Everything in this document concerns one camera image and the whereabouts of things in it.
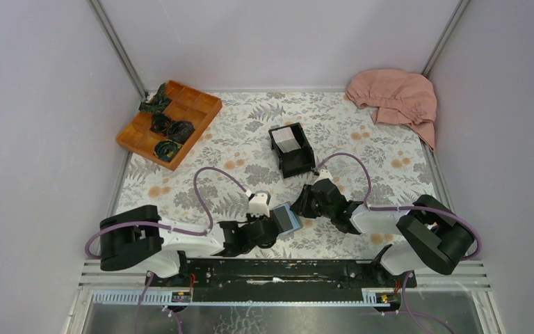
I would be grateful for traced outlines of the black credit card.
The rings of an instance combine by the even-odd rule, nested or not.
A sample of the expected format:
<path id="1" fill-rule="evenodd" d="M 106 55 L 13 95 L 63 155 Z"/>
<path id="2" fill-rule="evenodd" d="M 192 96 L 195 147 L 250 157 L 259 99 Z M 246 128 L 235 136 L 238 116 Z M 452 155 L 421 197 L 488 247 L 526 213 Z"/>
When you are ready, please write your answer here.
<path id="1" fill-rule="evenodd" d="M 274 209 L 273 212 L 280 234 L 287 233 L 294 229 L 295 216 L 287 207 L 278 207 Z"/>

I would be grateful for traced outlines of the grey leather card holder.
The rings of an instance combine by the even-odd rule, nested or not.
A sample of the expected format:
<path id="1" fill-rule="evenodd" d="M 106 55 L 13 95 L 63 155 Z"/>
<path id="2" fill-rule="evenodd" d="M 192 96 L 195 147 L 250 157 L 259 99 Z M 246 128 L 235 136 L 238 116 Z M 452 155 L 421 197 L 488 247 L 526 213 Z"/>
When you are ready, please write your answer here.
<path id="1" fill-rule="evenodd" d="M 291 211 L 289 203 L 283 203 L 274 207 L 270 211 L 270 216 L 277 226 L 280 237 L 295 232 L 301 228 L 300 221 Z"/>

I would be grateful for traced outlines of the black card tray box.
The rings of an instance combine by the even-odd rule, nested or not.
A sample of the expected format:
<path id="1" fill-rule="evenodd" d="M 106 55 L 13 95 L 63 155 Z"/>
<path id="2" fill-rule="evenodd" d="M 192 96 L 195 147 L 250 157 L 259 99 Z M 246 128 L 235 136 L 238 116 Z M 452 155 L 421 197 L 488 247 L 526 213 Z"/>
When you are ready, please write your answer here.
<path id="1" fill-rule="evenodd" d="M 270 129 L 268 134 L 284 179 L 308 173 L 316 167 L 314 150 L 299 122 Z"/>

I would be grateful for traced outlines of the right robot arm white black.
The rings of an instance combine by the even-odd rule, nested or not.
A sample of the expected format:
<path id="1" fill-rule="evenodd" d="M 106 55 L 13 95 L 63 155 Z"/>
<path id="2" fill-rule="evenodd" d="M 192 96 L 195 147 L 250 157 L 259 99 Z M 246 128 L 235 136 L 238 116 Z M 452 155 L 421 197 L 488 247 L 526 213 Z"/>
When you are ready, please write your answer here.
<path id="1" fill-rule="evenodd" d="M 459 262 L 473 256 L 472 246 L 482 246 L 467 222 L 429 195 L 412 205 L 374 207 L 346 199 L 332 180 L 323 178 L 304 185 L 291 211 L 304 218 L 328 218 L 342 233 L 401 236 L 402 243 L 385 246 L 373 260 L 371 277 L 382 287 L 417 269 L 450 275 Z"/>

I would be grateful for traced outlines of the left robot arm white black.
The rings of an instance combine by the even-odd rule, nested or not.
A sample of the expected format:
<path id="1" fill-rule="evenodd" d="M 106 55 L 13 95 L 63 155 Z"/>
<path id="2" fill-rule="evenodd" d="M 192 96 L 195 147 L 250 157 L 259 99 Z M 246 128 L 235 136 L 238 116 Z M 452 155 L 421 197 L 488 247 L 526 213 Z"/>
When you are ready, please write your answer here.
<path id="1" fill-rule="evenodd" d="M 256 247 L 271 247 L 280 233 L 272 216 L 250 218 L 245 223 L 222 221 L 213 232 L 163 224 L 154 205 L 144 205 L 108 217 L 99 224 L 99 268 L 105 272 L 135 268 L 178 286 L 188 276 L 192 257 L 237 257 Z"/>

